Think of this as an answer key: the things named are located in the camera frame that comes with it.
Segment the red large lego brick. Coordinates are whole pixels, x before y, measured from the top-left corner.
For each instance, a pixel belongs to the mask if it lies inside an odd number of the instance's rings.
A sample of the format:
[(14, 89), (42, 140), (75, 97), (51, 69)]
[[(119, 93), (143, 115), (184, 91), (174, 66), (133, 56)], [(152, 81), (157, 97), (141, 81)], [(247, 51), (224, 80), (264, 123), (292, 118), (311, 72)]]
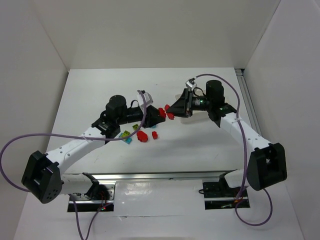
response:
[(158, 113), (159, 113), (159, 116), (163, 119), (167, 117), (165, 110), (161, 107), (158, 108)]

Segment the red small lego brick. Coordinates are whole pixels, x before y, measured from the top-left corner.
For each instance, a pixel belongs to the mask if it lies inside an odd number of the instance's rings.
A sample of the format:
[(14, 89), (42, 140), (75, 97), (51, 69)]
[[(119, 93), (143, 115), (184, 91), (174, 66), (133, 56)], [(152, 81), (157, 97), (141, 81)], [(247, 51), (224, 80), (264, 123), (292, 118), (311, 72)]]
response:
[(151, 135), (154, 140), (158, 139), (158, 133), (156, 131), (152, 131)]

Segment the red rounded lego piece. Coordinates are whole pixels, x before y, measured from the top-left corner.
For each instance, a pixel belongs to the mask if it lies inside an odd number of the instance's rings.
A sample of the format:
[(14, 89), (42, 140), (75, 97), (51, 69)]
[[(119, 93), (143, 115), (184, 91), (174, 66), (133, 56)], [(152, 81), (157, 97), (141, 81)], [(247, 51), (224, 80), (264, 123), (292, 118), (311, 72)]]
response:
[(148, 135), (145, 132), (143, 132), (142, 130), (139, 130), (136, 133), (136, 136), (137, 136), (137, 139), (142, 143), (146, 143), (148, 141)]

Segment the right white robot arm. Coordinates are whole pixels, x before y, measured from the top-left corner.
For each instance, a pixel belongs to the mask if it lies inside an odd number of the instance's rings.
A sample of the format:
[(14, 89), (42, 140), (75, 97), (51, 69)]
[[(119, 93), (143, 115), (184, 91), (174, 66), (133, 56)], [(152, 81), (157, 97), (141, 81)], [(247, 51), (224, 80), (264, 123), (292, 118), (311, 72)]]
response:
[(226, 102), (220, 81), (209, 80), (203, 96), (195, 94), (193, 80), (189, 80), (186, 86), (180, 98), (166, 112), (175, 117), (189, 118), (194, 111), (205, 111), (211, 121), (244, 148), (243, 169), (225, 173), (222, 177), (229, 188), (252, 187), (260, 191), (287, 179), (284, 147), (260, 136), (239, 116), (239, 111)]

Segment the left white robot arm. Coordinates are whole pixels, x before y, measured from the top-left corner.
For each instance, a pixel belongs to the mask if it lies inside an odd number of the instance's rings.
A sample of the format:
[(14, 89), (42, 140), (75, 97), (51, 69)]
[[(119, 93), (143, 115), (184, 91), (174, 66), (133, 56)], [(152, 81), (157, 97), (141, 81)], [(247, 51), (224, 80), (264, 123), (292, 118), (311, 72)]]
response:
[(147, 92), (138, 97), (137, 107), (128, 107), (124, 96), (109, 99), (100, 117), (78, 139), (47, 153), (36, 151), (28, 159), (22, 184), (43, 204), (58, 195), (85, 195), (98, 199), (107, 189), (91, 174), (66, 174), (66, 170), (95, 149), (106, 145), (121, 131), (120, 126), (142, 121), (151, 128), (166, 120), (165, 111), (155, 108)]

